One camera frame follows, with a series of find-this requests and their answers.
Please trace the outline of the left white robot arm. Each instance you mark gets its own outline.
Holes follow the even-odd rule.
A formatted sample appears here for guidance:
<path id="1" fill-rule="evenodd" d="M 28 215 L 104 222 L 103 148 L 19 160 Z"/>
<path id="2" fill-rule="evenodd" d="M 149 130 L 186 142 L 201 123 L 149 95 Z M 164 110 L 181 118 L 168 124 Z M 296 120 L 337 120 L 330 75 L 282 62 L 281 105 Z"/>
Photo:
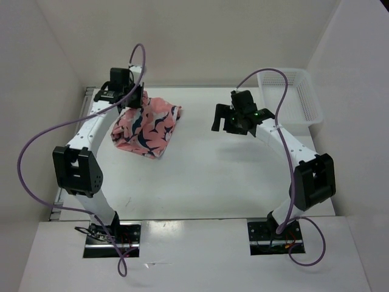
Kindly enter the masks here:
<path id="1" fill-rule="evenodd" d="M 117 212 L 103 191 L 103 172 L 97 162 L 98 149 L 122 109 L 141 107 L 145 66 L 111 68 L 110 79 L 92 94 L 90 118 L 63 147 L 53 150 L 58 186 L 77 198 L 90 216 L 93 229 L 108 243 L 122 232 Z"/>

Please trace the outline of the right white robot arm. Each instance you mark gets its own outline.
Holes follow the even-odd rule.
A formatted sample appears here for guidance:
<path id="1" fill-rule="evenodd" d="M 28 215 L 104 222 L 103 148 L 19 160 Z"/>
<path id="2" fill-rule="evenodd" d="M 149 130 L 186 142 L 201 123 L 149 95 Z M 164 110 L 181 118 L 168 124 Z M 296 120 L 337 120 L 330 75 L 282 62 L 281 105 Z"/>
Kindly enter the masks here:
<path id="1" fill-rule="evenodd" d="M 335 195 L 336 180 L 332 157 L 318 154 L 301 143 L 267 108 L 259 109 L 250 91 L 232 91 L 229 105 L 217 104 L 212 131 L 247 135 L 259 139 L 287 160 L 291 173 L 289 197 L 267 216 L 267 234 L 280 239 L 288 225 L 311 207 Z"/>

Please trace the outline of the pink shark print shorts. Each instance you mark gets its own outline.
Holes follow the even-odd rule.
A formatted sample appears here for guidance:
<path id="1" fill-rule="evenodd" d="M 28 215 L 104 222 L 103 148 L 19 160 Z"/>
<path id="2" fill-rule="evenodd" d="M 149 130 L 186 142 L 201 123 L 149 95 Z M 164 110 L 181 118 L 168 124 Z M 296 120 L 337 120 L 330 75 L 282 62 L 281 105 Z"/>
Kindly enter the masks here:
<path id="1" fill-rule="evenodd" d="M 142 107 L 126 109 L 115 121 L 112 143 L 119 150 L 157 159 L 165 152 L 181 112 L 181 106 L 144 92 Z"/>

